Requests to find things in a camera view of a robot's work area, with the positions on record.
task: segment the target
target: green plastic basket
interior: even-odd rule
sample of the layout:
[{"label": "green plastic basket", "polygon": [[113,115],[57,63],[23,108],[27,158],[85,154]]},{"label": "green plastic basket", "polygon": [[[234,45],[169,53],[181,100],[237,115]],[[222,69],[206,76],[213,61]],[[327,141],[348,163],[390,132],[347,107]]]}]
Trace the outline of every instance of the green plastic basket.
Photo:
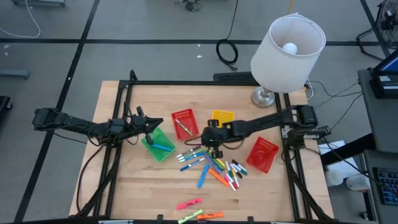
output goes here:
[{"label": "green plastic basket", "polygon": [[171,152],[167,152],[165,150],[157,149],[148,145],[145,138],[141,139],[143,145],[148,149],[148,151],[152,154],[152,156],[156,159],[157,162],[162,162],[167,156],[175,150],[175,145],[170,141],[170,139],[166,136],[166,134],[160,129],[156,128],[153,133],[149,134],[154,144],[158,144],[161,146],[169,147],[173,149]]}]

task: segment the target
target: gray floor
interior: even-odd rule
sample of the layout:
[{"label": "gray floor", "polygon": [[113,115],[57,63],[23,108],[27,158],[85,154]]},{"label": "gray floor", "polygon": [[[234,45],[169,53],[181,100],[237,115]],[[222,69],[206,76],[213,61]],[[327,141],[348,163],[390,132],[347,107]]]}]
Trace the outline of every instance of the gray floor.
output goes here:
[{"label": "gray floor", "polygon": [[[228,34],[234,0],[203,0],[203,8],[189,13],[174,0],[101,0],[89,39],[220,39]],[[283,1],[240,1],[232,39],[262,39],[269,24],[283,16],[289,6]],[[368,1],[372,12],[376,3]],[[69,0],[66,8],[33,6],[32,13],[42,28],[41,38],[79,39],[93,0]],[[293,12],[317,22],[330,41],[355,40],[370,28],[359,1],[296,1]],[[10,32],[36,33],[24,7],[0,1],[0,27]],[[9,37],[0,32],[0,38]],[[374,35],[366,40],[375,41]],[[30,124],[34,109],[55,106],[77,44],[0,44],[0,68],[26,69],[29,80],[0,78],[0,95],[12,97],[14,109],[0,132],[0,223],[12,222],[44,139]],[[240,71],[250,70],[256,45],[238,45]],[[382,57],[379,47],[367,49]],[[232,52],[225,49],[232,57]],[[360,53],[358,47],[326,47],[310,79],[321,81],[330,93],[338,93],[357,81],[359,69],[378,61]],[[126,79],[134,69],[140,80],[211,80],[214,73],[230,72],[215,52],[214,45],[196,44],[115,45],[86,44],[63,107],[64,112],[91,119],[103,80]],[[313,83],[318,106],[327,96]],[[320,125],[333,126],[355,96],[335,98],[317,107]],[[358,100],[329,140],[350,142],[370,132],[363,100]],[[71,135],[84,140],[84,137]],[[54,137],[42,173],[28,207],[25,221],[62,218],[68,215],[84,145]],[[358,218],[364,211],[361,193],[344,185],[330,189],[336,218],[367,223]]]}]

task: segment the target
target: red plastic basket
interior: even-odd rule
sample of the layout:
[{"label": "red plastic basket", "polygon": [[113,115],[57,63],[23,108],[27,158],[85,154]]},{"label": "red plastic basket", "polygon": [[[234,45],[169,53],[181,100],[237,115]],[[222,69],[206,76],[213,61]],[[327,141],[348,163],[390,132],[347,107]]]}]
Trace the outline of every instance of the red plastic basket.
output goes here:
[{"label": "red plastic basket", "polygon": [[278,150],[279,147],[277,145],[259,137],[246,162],[267,174]]},{"label": "red plastic basket", "polygon": [[[192,109],[174,112],[172,113],[172,119],[178,140],[190,139],[199,134],[197,122],[195,121]],[[176,119],[192,133],[192,136],[181,128],[181,126],[175,121]]]}]

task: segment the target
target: wooden tabletop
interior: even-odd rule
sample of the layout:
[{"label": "wooden tabletop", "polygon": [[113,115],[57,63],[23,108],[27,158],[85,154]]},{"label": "wooden tabletop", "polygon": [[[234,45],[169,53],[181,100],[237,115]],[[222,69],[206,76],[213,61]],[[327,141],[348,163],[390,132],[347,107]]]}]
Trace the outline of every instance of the wooden tabletop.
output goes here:
[{"label": "wooden tabletop", "polygon": [[[118,82],[103,82],[93,118],[100,123],[112,117]],[[267,109],[256,108],[250,100],[254,86],[195,86],[195,85],[134,85],[131,108],[141,106],[145,114],[153,118],[163,118],[159,126],[176,145],[176,150],[162,162],[157,162],[141,143],[132,146],[123,144],[121,161],[114,194],[111,218],[156,219],[163,214],[165,220],[183,218],[198,209],[204,213],[224,212],[224,218],[217,220],[245,221],[253,216],[255,221],[293,221],[289,185],[285,164],[280,159],[282,139],[279,127],[253,133],[245,139],[237,150],[221,147],[223,160],[235,159],[248,170],[248,176],[239,179],[240,188],[233,192],[213,176],[208,174],[201,189],[197,183],[206,162],[202,162],[183,172],[180,168],[190,162],[179,163],[176,155],[185,152],[188,146],[177,140],[171,114],[191,108],[199,130],[211,119],[213,110],[235,113],[235,119],[250,120],[276,112],[275,105]],[[305,93],[299,90],[290,94],[292,105],[307,104]],[[256,139],[261,136],[279,146],[279,152],[268,174],[246,164]],[[307,141],[308,148],[317,149],[316,141]],[[82,165],[97,150],[87,144]],[[90,199],[98,186],[105,150],[103,149],[88,165],[81,183],[80,206]],[[307,189],[326,214],[333,217],[330,198],[323,175],[319,155],[301,150],[302,164]],[[101,213],[104,213],[107,190],[103,194]],[[300,215],[304,217],[299,190]],[[182,202],[202,197],[203,202],[184,210],[175,207]],[[74,196],[70,214],[77,212]]]}]

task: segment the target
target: lamp base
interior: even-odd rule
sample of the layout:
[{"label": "lamp base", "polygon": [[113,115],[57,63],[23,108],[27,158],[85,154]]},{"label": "lamp base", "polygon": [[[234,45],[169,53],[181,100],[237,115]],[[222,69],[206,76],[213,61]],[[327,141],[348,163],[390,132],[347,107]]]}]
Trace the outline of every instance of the lamp base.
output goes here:
[{"label": "lamp base", "polygon": [[275,93],[263,87],[257,87],[251,95],[251,102],[258,108],[267,108],[275,102]]}]

